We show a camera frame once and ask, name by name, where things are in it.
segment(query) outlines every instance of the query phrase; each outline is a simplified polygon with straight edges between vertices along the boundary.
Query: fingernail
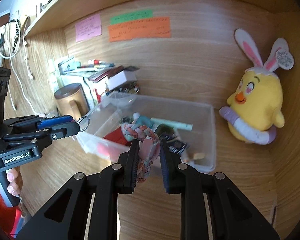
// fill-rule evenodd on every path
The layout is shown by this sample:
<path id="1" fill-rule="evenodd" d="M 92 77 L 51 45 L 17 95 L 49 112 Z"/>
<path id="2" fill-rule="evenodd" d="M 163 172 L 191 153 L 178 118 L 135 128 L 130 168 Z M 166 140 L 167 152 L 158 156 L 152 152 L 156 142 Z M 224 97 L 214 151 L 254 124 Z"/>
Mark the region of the fingernail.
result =
<path id="1" fill-rule="evenodd" d="M 14 188 L 12 186 L 8 186 L 8 192 L 12 194 L 14 192 Z"/>
<path id="2" fill-rule="evenodd" d="M 13 181 L 13 175 L 11 173 L 8 173 L 7 176 L 8 176 L 8 179 L 9 179 L 10 182 Z"/>

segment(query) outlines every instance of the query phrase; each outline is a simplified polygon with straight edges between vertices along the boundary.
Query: brown cup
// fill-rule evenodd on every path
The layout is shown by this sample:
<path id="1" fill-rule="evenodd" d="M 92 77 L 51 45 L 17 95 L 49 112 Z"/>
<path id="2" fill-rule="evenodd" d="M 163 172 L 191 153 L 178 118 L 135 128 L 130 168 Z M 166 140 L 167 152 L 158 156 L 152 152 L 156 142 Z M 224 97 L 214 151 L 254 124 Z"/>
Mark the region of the brown cup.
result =
<path id="1" fill-rule="evenodd" d="M 69 114 L 76 121 L 89 111 L 86 97 L 80 83 L 66 85 L 54 93 L 61 115 Z"/>

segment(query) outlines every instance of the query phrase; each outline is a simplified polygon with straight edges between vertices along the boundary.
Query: plush toy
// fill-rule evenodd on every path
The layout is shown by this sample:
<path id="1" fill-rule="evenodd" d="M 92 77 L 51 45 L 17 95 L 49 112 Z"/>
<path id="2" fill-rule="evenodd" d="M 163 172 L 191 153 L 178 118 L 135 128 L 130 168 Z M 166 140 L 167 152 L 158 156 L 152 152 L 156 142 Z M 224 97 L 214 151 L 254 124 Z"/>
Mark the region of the plush toy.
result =
<path id="1" fill-rule="evenodd" d="M 243 75 L 234 94 L 220 109 L 220 115 L 228 121 L 230 132 L 239 140 L 256 144 L 269 144 L 276 136 L 275 127 L 283 127 L 282 87 L 273 73 L 278 67 L 291 69 L 294 64 L 285 39 L 278 38 L 263 64 L 257 46 L 251 36 L 237 29 L 234 38 L 254 66 Z"/>

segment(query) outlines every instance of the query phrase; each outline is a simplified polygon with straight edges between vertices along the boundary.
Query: plastic storage bin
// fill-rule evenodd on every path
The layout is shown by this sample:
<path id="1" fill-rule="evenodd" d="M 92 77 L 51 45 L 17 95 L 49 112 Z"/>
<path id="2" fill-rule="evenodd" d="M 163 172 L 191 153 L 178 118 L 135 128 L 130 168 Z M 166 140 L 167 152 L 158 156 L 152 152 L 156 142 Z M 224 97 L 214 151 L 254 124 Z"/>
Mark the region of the plastic storage bin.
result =
<path id="1" fill-rule="evenodd" d="M 216 165 L 216 132 L 213 107 L 208 104 L 180 101 L 168 98 L 156 98 L 128 93 L 112 93 L 92 109 L 87 116 L 90 125 L 87 130 L 77 135 L 78 142 L 86 153 L 93 153 L 101 158 L 116 162 L 119 155 L 129 147 L 103 139 L 115 130 L 125 116 L 135 112 L 147 117 L 165 119 L 192 125 L 192 130 L 178 129 L 181 139 L 189 144 L 186 153 L 204 153 L 200 160 L 187 163 L 200 172 L 213 171 Z M 81 127 L 88 124 L 87 118 Z"/>

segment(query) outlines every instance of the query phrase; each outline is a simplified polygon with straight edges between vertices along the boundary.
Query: human hand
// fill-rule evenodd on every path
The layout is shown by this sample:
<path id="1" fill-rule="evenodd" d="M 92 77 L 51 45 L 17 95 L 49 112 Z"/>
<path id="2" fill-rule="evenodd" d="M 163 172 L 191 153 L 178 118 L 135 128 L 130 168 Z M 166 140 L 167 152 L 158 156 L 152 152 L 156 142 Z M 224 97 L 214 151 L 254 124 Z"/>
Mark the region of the human hand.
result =
<path id="1" fill-rule="evenodd" d="M 23 186 L 20 167 L 8 170 L 7 180 L 10 182 L 8 186 L 8 192 L 13 196 L 19 195 Z"/>

